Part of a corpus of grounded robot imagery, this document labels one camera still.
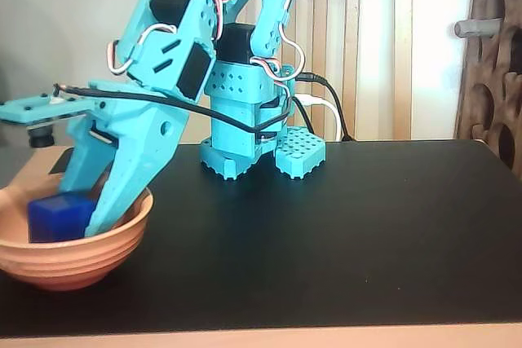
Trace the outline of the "cyan gripper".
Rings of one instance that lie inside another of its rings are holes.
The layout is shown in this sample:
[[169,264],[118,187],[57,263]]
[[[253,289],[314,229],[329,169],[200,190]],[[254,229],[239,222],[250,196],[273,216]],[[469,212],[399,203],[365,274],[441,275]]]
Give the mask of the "cyan gripper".
[[180,99],[129,84],[99,83],[80,92],[106,104],[99,111],[107,118],[100,128],[96,121],[69,122],[73,154],[60,192],[90,191],[114,159],[86,228],[91,237],[108,231],[170,162],[188,111],[180,107]]

